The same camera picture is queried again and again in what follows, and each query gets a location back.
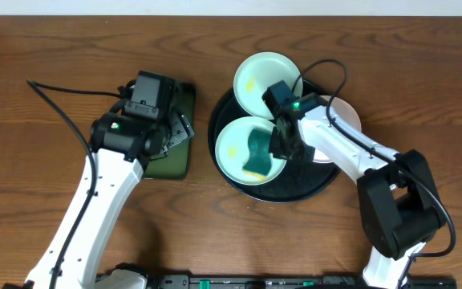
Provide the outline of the green yellow sponge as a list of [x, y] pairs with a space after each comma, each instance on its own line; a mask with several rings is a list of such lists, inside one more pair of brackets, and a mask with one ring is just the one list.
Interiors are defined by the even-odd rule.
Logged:
[[242, 172], [265, 180], [272, 168], [272, 161], [270, 157], [270, 137], [268, 131], [254, 128], [248, 137], [247, 148], [249, 150], [249, 157], [245, 164], [242, 166]]

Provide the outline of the black round tray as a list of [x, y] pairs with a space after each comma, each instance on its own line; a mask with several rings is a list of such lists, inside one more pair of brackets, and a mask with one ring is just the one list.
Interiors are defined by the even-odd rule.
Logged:
[[[230, 88], [213, 109], [208, 126], [208, 145], [211, 158], [217, 163], [215, 147], [218, 134], [232, 121], [248, 114], [240, 107]], [[235, 189], [261, 201], [287, 203], [301, 201], [323, 191], [340, 173], [333, 163], [287, 162], [273, 180], [262, 185], [243, 185], [217, 169], [221, 176]]]

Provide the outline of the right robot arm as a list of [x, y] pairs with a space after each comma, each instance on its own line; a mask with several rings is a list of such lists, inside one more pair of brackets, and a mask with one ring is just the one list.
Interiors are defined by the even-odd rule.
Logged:
[[362, 226], [372, 245], [363, 282], [408, 286], [411, 264], [425, 255], [422, 249], [438, 229], [452, 224], [425, 157], [376, 143], [325, 101], [291, 100], [268, 109], [276, 121], [270, 145], [275, 156], [312, 161], [320, 151], [357, 185]]

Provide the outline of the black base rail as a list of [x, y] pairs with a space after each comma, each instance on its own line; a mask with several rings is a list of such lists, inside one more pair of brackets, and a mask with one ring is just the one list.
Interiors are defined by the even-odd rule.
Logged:
[[164, 275], [149, 277], [146, 289], [290, 289], [290, 288], [368, 288], [360, 279], [351, 276], [320, 278], [220, 278]]

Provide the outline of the black rectangular tray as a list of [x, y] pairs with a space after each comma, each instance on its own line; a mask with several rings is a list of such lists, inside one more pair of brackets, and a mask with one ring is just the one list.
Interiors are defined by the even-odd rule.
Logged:
[[[193, 127], [196, 89], [193, 84], [185, 82], [176, 83], [174, 88], [170, 112], [180, 110], [186, 113]], [[188, 171], [191, 139], [169, 149], [167, 154], [153, 156], [148, 163], [143, 179], [183, 180]]]

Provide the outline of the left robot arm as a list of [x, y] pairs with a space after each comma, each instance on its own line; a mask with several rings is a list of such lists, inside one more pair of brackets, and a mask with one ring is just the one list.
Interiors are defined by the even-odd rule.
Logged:
[[26, 277], [27, 288], [145, 288], [148, 277], [131, 264], [97, 271], [117, 218], [150, 161], [173, 146], [189, 146], [192, 117], [173, 109], [157, 122], [108, 112], [91, 128], [82, 178], [46, 253]]

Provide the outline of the mint plate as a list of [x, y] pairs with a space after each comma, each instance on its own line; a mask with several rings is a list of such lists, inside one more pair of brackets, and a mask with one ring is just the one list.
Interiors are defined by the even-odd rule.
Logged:
[[251, 55], [235, 73], [235, 98], [251, 116], [272, 120], [273, 116], [262, 100], [266, 89], [281, 80], [292, 87], [299, 76], [300, 71], [295, 63], [282, 54], [260, 52]]
[[272, 134], [274, 124], [256, 116], [245, 116], [231, 121], [217, 135], [215, 153], [217, 166], [224, 175], [241, 185], [263, 185], [277, 177], [286, 166], [286, 161], [269, 155], [271, 167], [265, 176], [245, 173], [243, 166], [249, 159], [248, 139], [254, 129]]

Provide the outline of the pink plate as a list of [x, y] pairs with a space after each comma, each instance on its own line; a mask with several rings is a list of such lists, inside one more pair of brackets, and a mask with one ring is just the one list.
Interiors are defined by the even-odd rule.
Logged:
[[[360, 132], [362, 131], [361, 120], [359, 118], [358, 113], [345, 100], [342, 100], [340, 98], [334, 98], [331, 104], [331, 107], [349, 125], [351, 125], [352, 127], [354, 127], [356, 130]], [[314, 162], [320, 163], [320, 164], [328, 164], [328, 163], [331, 163], [332, 160], [327, 155], [322, 153], [321, 151], [315, 150]]]

